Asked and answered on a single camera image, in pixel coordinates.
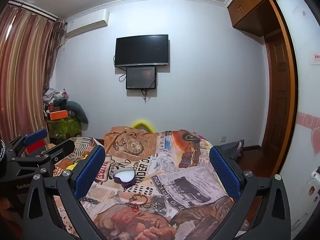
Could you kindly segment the striped red beige curtain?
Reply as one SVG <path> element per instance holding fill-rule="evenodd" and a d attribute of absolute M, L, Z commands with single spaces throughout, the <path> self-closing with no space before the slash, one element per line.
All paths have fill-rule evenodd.
<path fill-rule="evenodd" d="M 1 12 L 1 139 L 46 127 L 43 95 L 49 89 L 65 20 L 52 21 L 7 4 Z"/>

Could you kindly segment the small black wall monitor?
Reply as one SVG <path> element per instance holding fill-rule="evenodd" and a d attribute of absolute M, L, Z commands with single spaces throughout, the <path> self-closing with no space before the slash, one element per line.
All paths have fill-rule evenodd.
<path fill-rule="evenodd" d="M 156 67 L 128 67 L 126 69 L 127 90 L 149 90 L 156 89 L 156 86 Z"/>

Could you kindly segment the dark bag on floor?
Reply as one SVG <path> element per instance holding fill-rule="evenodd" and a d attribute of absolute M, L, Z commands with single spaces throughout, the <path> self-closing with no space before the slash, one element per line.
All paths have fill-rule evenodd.
<path fill-rule="evenodd" d="M 229 159 L 236 160 L 244 148 L 244 140 L 230 142 L 220 146 L 222 153 Z"/>

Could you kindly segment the dark green plush toy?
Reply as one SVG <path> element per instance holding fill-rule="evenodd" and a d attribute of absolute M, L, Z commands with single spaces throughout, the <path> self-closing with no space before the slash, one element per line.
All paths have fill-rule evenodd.
<path fill-rule="evenodd" d="M 67 101 L 65 110 L 71 112 L 71 116 L 75 116 L 83 124 L 88 124 L 88 118 L 80 104 L 74 101 Z"/>

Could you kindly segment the white air conditioner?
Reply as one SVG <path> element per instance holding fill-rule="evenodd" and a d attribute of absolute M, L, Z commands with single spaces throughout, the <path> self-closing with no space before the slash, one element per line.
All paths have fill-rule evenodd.
<path fill-rule="evenodd" d="M 67 38 L 73 38 L 89 31 L 108 26 L 110 13 L 107 9 L 101 9 L 75 18 L 67 23 Z"/>

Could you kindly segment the orange box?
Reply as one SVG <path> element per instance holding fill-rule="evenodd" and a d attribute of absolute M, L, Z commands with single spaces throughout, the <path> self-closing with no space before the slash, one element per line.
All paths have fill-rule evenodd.
<path fill-rule="evenodd" d="M 67 110 L 55 111 L 55 112 L 49 112 L 48 113 L 48 119 L 50 121 L 64 119 L 64 118 L 67 118 L 67 117 L 68 117 L 68 111 Z"/>

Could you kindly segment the red white book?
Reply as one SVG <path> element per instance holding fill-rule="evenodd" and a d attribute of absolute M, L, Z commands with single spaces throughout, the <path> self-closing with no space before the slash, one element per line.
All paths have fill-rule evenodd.
<path fill-rule="evenodd" d="M 42 153 L 45 150 L 46 150 L 46 142 L 44 139 L 34 142 L 33 144 L 26 147 L 26 152 L 28 155 L 32 155 L 32 154 L 37 155 Z"/>

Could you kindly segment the yellow plush loop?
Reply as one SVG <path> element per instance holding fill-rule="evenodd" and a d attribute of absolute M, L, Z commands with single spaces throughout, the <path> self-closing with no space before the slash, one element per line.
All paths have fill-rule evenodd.
<path fill-rule="evenodd" d="M 151 124 L 145 120 L 138 120 L 131 125 L 132 128 L 139 129 L 143 128 L 145 131 L 150 133 L 155 133 L 155 129 L 151 126 Z"/>

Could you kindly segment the large black wall television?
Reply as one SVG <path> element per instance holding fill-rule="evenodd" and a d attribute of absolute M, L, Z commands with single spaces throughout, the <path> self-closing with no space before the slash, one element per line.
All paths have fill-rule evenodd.
<path fill-rule="evenodd" d="M 168 66 L 169 35 L 140 35 L 116 39 L 115 67 Z"/>

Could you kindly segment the brown wooden door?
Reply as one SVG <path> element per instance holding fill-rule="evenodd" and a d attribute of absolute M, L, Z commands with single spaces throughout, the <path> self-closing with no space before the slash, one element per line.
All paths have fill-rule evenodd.
<path fill-rule="evenodd" d="M 290 133 L 291 73 L 290 62 L 281 31 L 265 39 L 269 67 L 269 104 L 262 150 L 265 157 L 265 177 L 276 173 L 285 157 Z"/>

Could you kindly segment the purple heart jewelry box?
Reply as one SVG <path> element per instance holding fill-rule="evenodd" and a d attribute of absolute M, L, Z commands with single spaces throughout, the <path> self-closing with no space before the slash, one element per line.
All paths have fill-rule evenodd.
<path fill-rule="evenodd" d="M 136 172 L 132 167 L 120 168 L 113 172 L 113 180 L 120 184 L 124 189 L 127 189 L 136 184 Z"/>

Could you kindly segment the printed newspaper pattern blanket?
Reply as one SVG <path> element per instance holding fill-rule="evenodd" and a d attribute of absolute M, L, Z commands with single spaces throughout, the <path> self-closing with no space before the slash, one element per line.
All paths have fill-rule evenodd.
<path fill-rule="evenodd" d="M 234 205 L 209 160 L 210 142 L 184 129 L 148 133 L 114 127 L 85 211 L 106 239 L 207 239 Z M 132 167 L 124 189 L 112 174 Z"/>

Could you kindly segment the brown wooden overhead cabinet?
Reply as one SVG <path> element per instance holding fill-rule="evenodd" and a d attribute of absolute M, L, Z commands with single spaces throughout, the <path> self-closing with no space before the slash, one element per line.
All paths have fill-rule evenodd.
<path fill-rule="evenodd" d="M 232 0 L 228 12 L 233 28 L 258 37 L 280 29 L 271 0 Z"/>

